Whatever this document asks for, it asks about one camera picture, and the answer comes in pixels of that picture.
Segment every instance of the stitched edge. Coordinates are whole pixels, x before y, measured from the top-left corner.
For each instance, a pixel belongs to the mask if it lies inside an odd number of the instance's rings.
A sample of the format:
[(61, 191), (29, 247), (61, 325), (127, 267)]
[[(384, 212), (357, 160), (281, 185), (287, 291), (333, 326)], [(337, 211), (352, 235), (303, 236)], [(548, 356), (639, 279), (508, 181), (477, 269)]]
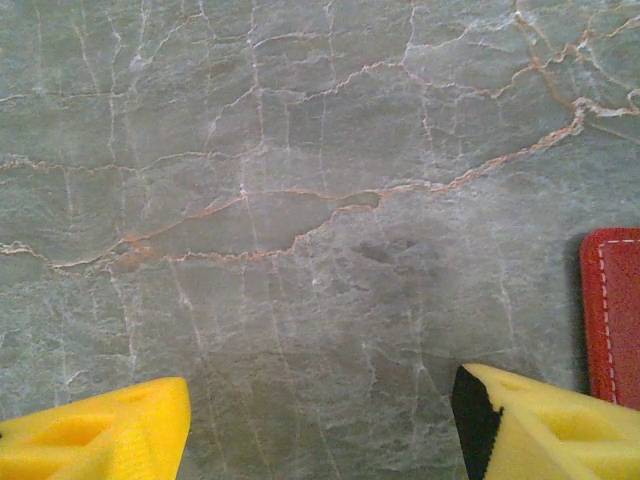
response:
[(609, 328), (609, 302), (607, 300), (607, 276), (604, 272), (604, 252), (605, 245), (614, 245), (618, 243), (637, 243), (640, 240), (609, 240), (598, 245), (598, 258), (600, 259), (600, 280), (602, 285), (602, 307), (604, 311), (604, 333), (607, 338), (607, 354), (609, 357), (609, 378), (611, 380), (611, 397), (613, 403), (618, 403), (618, 394), (616, 392), (616, 375), (613, 368), (613, 354), (611, 350), (611, 330)]

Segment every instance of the stone countertop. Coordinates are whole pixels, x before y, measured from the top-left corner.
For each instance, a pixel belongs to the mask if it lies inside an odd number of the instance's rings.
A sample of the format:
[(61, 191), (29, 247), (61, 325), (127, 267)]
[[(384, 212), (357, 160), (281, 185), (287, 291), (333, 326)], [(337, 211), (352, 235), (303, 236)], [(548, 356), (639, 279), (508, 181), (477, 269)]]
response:
[(179, 478), (462, 479), (477, 361), (586, 388), (640, 5), (0, 2), (0, 416), (187, 378)]

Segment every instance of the red leather object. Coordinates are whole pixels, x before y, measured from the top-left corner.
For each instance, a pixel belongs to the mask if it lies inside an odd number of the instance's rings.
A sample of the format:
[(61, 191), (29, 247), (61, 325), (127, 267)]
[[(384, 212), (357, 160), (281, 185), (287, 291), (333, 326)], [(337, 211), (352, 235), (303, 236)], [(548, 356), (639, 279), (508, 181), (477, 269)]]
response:
[(640, 228), (603, 228), (580, 248), (591, 394), (640, 410)]

